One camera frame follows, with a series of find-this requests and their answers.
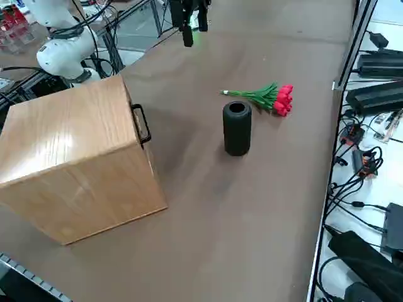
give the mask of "white shelf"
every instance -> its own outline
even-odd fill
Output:
[[[400,36],[403,33],[403,3],[399,0],[379,0],[367,30],[374,33],[381,33],[386,39],[388,39],[389,44],[387,49],[403,51],[403,40],[400,39]],[[377,50],[377,47],[370,41],[368,33],[365,33],[360,45],[360,50]],[[356,58],[353,67],[354,69],[357,68],[358,57],[359,56]],[[371,79],[361,78],[357,74],[352,73],[349,77],[347,91],[360,87],[383,84],[382,82],[379,82],[379,80],[381,79],[374,79],[374,81],[371,82]],[[348,93],[347,91],[344,93],[343,104],[346,104],[345,97]],[[371,119],[372,116],[366,117],[364,124],[368,124]],[[371,126],[372,128],[377,129],[375,123],[372,123]],[[342,128],[344,128],[343,122],[340,123],[338,132]],[[374,131],[367,130],[366,127],[364,128],[366,132],[363,141],[360,143],[360,148],[362,150],[368,150],[374,146],[381,147],[384,163],[379,169],[376,178],[365,180],[363,187],[357,193],[348,196],[345,201],[362,201],[366,204],[378,204],[381,206],[388,206],[389,203],[396,203],[403,206],[403,199],[401,199],[401,196],[403,196],[403,179],[400,176],[400,170],[403,168],[403,159],[401,158],[403,144],[394,141],[389,141],[388,143],[379,142],[373,137]],[[397,127],[393,137],[403,140],[403,123]],[[341,147],[338,154],[341,154],[347,148],[347,145]],[[352,151],[350,150],[343,156],[343,159],[349,163],[347,167],[341,167],[338,164],[335,165],[331,182],[343,184],[354,174],[351,154]],[[383,211],[371,207],[357,209],[347,204],[342,205],[368,223],[383,227],[383,221],[385,219],[385,213]],[[336,208],[329,215],[326,224],[342,232],[352,230],[367,242],[376,245],[380,245],[381,243],[382,236],[380,232],[368,228],[356,218],[353,218],[339,208]],[[330,239],[330,234],[327,231],[324,231],[318,267],[320,267],[328,258],[335,256],[328,247]],[[390,260],[389,254],[382,255]],[[357,281],[361,281],[360,278],[341,260],[331,262],[326,266],[323,273],[323,286],[325,290],[328,293],[341,298],[344,297],[346,288]],[[315,289],[315,297],[323,297],[323,294],[317,288]]]

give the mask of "wooden box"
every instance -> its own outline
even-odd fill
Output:
[[[62,244],[166,208],[141,120],[119,75],[10,107],[0,203]]]

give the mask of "power adapter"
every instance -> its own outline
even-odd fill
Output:
[[[382,302],[382,300],[368,288],[367,285],[355,282],[350,285],[344,294],[345,302]]]
[[[354,150],[353,151],[353,167],[354,172],[360,177],[372,178],[378,175],[376,169],[377,163],[373,160],[365,161],[369,156],[368,151]]]
[[[388,46],[389,41],[381,33],[373,33],[372,31],[367,31],[370,34],[371,42],[378,48],[385,48]]]
[[[340,134],[340,142],[344,141],[346,145],[359,145],[364,137],[364,129],[358,124],[349,123]]]
[[[403,250],[403,206],[390,203],[385,214],[385,222],[383,223],[382,248],[393,253]]]

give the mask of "electronic device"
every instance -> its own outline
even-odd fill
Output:
[[[381,33],[373,33],[372,31],[367,30],[370,34],[371,42],[378,48],[385,48],[388,46],[389,41],[381,34]]]
[[[348,123],[344,130],[340,133],[340,142],[346,145],[359,145],[364,137],[364,129],[359,124]]]
[[[390,203],[387,209],[381,246],[386,252],[393,253],[403,250],[403,206]]]
[[[171,18],[174,27],[182,32],[183,43],[186,47],[193,46],[193,34],[189,25],[190,17],[195,9],[198,9],[199,31],[208,31],[207,9],[211,0],[169,0],[171,6]]]
[[[353,168],[356,175],[365,178],[372,178],[378,175],[377,163],[373,159],[375,153],[372,151],[354,150],[352,152]]]
[[[380,52],[360,55],[356,72],[371,79],[402,79],[403,56]]]
[[[403,81],[348,91],[347,103],[358,115],[376,115],[403,108]]]
[[[355,282],[344,294],[345,302],[382,302],[381,299],[365,284]]]
[[[403,271],[353,231],[333,235],[329,248],[383,302],[403,301]]]

